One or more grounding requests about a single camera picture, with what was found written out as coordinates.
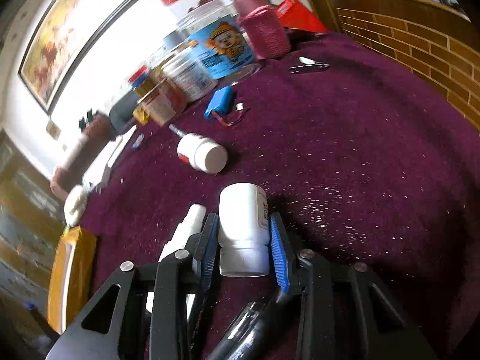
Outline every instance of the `painting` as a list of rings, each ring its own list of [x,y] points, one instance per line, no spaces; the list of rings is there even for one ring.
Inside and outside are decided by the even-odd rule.
[[[136,1],[52,1],[35,29],[18,72],[48,115],[88,50]]]

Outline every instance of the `pink thermos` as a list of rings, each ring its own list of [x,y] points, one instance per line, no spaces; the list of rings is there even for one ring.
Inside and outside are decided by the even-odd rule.
[[[290,41],[280,24],[276,10],[268,0],[232,0],[238,23],[246,31],[258,59],[284,56]]]

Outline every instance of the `white wall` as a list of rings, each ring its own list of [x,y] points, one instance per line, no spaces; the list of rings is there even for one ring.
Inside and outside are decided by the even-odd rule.
[[[0,96],[4,128],[33,165],[48,178],[65,153],[62,141],[78,135],[78,119],[118,93],[122,81],[161,45],[176,20],[160,0],[139,0],[98,39],[65,87],[52,120],[62,129],[60,142],[46,132],[48,117],[29,94],[17,72],[28,42],[51,0],[28,0],[18,12],[0,55]]]

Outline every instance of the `metal screw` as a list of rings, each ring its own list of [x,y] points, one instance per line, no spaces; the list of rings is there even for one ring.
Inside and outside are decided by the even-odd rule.
[[[128,271],[131,271],[133,267],[134,267],[134,264],[131,261],[124,261],[120,265],[120,270],[122,272],[128,272]]]
[[[356,262],[355,264],[353,264],[353,269],[355,269],[357,272],[367,272],[368,265],[364,262]]]
[[[188,257],[188,250],[186,249],[180,249],[175,252],[175,257],[177,257],[179,260],[184,259]]]
[[[315,252],[311,249],[302,249],[302,250],[300,250],[299,255],[300,255],[300,257],[303,257],[304,259],[309,260],[315,255]]]

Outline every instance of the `red bag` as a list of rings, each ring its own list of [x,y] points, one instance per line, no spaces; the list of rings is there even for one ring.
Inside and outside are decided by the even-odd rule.
[[[277,6],[277,15],[284,27],[311,32],[327,32],[327,28],[299,0],[285,0]]]

